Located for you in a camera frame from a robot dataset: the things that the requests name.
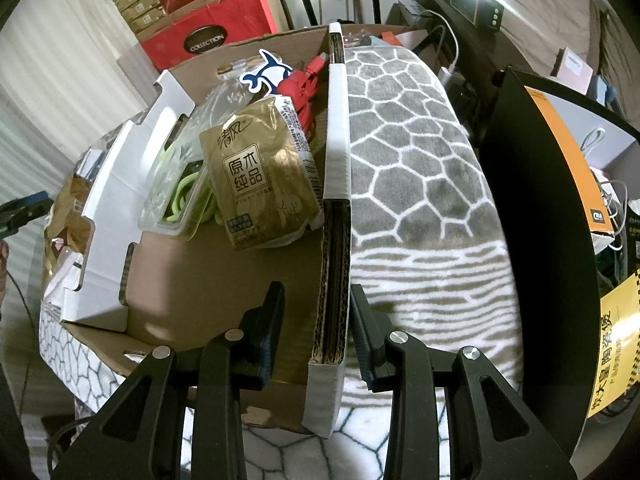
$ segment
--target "open cardboard box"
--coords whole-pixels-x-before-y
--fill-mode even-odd
[[[362,28],[346,25],[343,33]],[[367,25],[366,29],[374,35],[406,30],[385,25]],[[199,105],[220,83],[219,67],[257,56],[264,48],[294,68],[302,68],[328,51],[327,40],[326,27],[286,32],[222,46],[171,72]],[[314,104],[319,136],[326,135],[326,103],[324,86]],[[324,153],[316,156],[316,164],[322,177]],[[279,280],[285,286],[286,307],[272,380],[262,392],[242,391],[242,420],[328,436],[342,391],[348,305],[338,306],[342,311],[333,317],[319,309],[321,267],[320,231],[286,247],[243,252],[232,249],[225,230],[215,222],[202,224],[189,241],[146,232],[132,252],[128,274],[125,272],[126,332],[68,322],[65,327],[109,368],[127,375],[136,364],[126,354],[147,354],[160,344],[177,351],[202,346],[236,327],[246,310],[262,304],[270,282]],[[348,273],[348,262],[345,268]],[[337,319],[336,325],[327,325],[328,319]],[[335,341],[330,352],[322,349],[327,332],[332,332],[330,340]],[[308,392],[308,380],[321,387]]]
[[[480,148],[520,303],[524,401],[569,457],[596,383],[601,312],[590,210],[554,128],[577,148],[597,127],[606,136],[588,166],[623,180],[629,200],[640,198],[640,134],[546,78],[507,70]],[[635,255],[635,247],[629,251]]]

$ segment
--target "bed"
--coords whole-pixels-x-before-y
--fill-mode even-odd
[[[426,0],[426,6],[429,7],[433,1]],[[640,111],[634,106],[640,98],[640,85],[634,84],[633,78],[633,74],[640,73],[640,54],[622,21],[606,0],[502,1],[505,4],[502,26],[500,33],[494,36],[496,42],[505,41],[506,38],[519,56],[514,56],[513,52],[505,55],[504,48],[499,56],[492,53],[493,63],[483,66],[476,80],[490,79],[493,74],[487,73],[488,70],[501,70],[507,64],[549,76],[559,49],[568,46],[593,68],[594,73],[617,88],[626,120],[640,129]],[[490,41],[482,42],[484,46],[487,43],[489,48],[493,47]],[[479,50],[478,43],[472,43],[467,55],[481,57]],[[459,62],[461,71],[465,65],[462,59],[464,55],[463,47]],[[482,94],[490,89],[482,83],[477,86],[482,101]],[[490,100],[490,96],[485,99],[486,102]]]

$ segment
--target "white curtain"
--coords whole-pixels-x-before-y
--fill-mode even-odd
[[[146,106],[118,60],[148,59],[110,0],[21,0],[0,52],[6,93],[72,160]]]

